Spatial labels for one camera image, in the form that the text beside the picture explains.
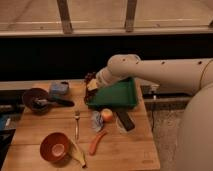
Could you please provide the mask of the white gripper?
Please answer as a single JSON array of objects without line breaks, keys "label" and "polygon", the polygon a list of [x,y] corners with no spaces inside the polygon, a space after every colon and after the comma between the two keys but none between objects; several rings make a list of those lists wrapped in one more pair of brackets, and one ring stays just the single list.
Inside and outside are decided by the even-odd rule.
[{"label": "white gripper", "polygon": [[92,79],[89,81],[87,84],[87,89],[89,91],[95,90],[98,87],[106,87],[109,85],[107,78],[109,76],[109,72],[107,69],[101,69],[100,71],[97,72],[96,74],[96,79]]}]

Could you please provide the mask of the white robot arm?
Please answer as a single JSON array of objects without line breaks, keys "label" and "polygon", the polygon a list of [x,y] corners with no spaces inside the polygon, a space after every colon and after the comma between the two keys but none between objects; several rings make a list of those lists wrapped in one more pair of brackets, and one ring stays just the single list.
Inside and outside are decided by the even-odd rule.
[{"label": "white robot arm", "polygon": [[213,171],[213,57],[143,60],[136,54],[117,54],[107,65],[86,75],[91,93],[128,77],[192,95],[180,122],[175,171]]}]

